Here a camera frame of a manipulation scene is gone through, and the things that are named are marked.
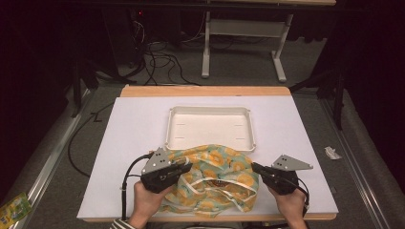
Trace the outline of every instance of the cloth bag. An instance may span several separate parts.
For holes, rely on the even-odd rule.
[[[168,157],[172,161],[189,160],[193,166],[166,195],[161,211],[215,218],[233,206],[242,212],[252,209],[259,188],[258,175],[244,154],[221,145],[203,145],[170,151]]]

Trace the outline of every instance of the person's hand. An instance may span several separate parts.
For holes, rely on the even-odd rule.
[[[279,195],[276,191],[267,187],[276,198],[277,207],[281,214],[286,218],[288,226],[291,229],[307,228],[303,219],[303,209],[305,194],[298,189],[291,194]]]
[[[146,222],[158,212],[164,196],[170,193],[173,186],[166,188],[159,194],[145,189],[141,181],[134,184],[134,212],[128,223],[135,228],[143,228]]]

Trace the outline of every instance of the sleeve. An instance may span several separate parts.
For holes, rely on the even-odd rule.
[[[122,219],[115,219],[110,229],[137,229]]]

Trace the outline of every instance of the table leg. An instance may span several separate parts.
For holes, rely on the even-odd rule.
[[[289,27],[291,26],[292,16],[293,16],[293,14],[289,14],[287,17],[286,23],[283,27],[283,31],[280,36],[280,42],[279,42],[279,47],[278,47],[277,51],[271,52],[271,58],[273,60],[274,67],[277,72],[277,77],[278,77],[279,81],[282,83],[286,82],[287,78],[284,73],[283,66],[281,64],[280,55],[281,55],[281,51],[283,50],[284,44],[286,43],[286,38],[288,35]]]
[[[209,77],[209,33],[210,33],[210,21],[211,13],[207,11],[205,13],[205,44],[203,48],[202,56],[202,78]]]

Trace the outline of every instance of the white stand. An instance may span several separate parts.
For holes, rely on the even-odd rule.
[[[205,45],[202,58],[202,78],[209,77],[209,35],[245,35],[280,38],[277,51],[271,51],[271,57],[277,76],[280,82],[286,82],[286,75],[280,61],[281,51],[283,50],[289,27],[292,21],[292,14],[289,14],[286,22],[261,22],[261,21],[243,21],[243,20],[223,20],[212,19],[211,13],[205,13]]]

